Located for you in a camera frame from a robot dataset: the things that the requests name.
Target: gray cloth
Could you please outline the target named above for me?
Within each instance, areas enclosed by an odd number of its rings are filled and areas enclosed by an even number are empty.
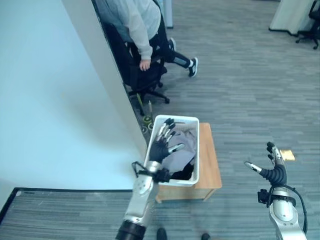
[[[113,24],[125,42],[134,43],[141,59],[151,59],[149,40],[158,32],[161,12],[153,0],[96,0],[100,20]]]
[[[167,156],[162,166],[169,170],[170,174],[182,171],[190,163],[197,153],[196,130],[176,131],[175,135],[169,142],[169,147],[177,144],[184,144],[184,148]]]

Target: yellow sticky note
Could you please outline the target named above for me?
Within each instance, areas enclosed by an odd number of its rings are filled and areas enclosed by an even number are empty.
[[[290,149],[288,149],[288,150],[281,149],[280,153],[283,157],[283,160],[285,160],[285,161],[295,161],[296,160],[293,152]]]

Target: cable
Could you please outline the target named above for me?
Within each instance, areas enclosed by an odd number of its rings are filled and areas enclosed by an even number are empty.
[[[140,162],[135,161],[135,162],[133,162],[133,163],[131,164],[131,166],[132,166],[132,168],[133,168],[133,171],[134,171],[136,177],[139,176],[138,171],[137,171],[137,165],[138,165],[140,168],[142,168],[143,170],[149,172],[148,169],[145,168]]]
[[[307,210],[306,210],[306,206],[305,206],[304,200],[303,200],[302,196],[300,195],[300,193],[296,190],[296,188],[291,187],[291,186],[288,186],[288,185],[273,185],[272,187],[270,187],[270,190],[269,190],[269,198],[268,198],[268,202],[267,202],[266,207],[268,208],[268,207],[270,206],[271,196],[272,196],[273,190],[274,190],[275,188],[281,188],[281,187],[291,190],[292,192],[294,192],[295,194],[297,194],[298,197],[300,198],[301,205],[302,205],[302,209],[303,209],[303,216],[304,216],[303,232],[304,232],[304,234],[307,234],[307,231],[308,231]]]

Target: black robotic glove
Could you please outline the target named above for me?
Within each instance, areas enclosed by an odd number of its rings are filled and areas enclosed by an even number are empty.
[[[151,144],[149,161],[162,163],[163,159],[167,156],[185,147],[183,143],[180,143],[168,148],[170,139],[176,133],[175,131],[172,131],[175,126],[175,121],[172,118],[165,120]]]
[[[274,165],[273,169],[261,168],[249,161],[245,161],[244,164],[248,168],[252,169],[253,171],[263,176],[265,179],[267,179],[272,186],[286,185],[287,171],[285,168],[284,159],[279,149],[272,142],[268,142],[266,145],[267,145],[266,150],[270,153],[268,154],[268,158],[271,160],[272,164]]]

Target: gray carpet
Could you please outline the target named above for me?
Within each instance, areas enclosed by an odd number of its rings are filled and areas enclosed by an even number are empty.
[[[304,198],[308,240],[320,239],[320,54],[270,32],[277,5],[256,0],[174,0],[177,50],[197,56],[198,75],[168,64],[160,90],[171,103],[146,97],[157,114],[195,116],[209,122],[222,189],[208,202],[167,201],[156,206],[146,240],[165,227],[169,240],[272,240],[274,228],[257,191],[268,182],[243,161],[271,167],[265,150],[274,141],[291,149],[288,185]],[[111,240],[130,193],[21,192],[0,226],[0,240]],[[300,223],[301,204],[297,200]]]

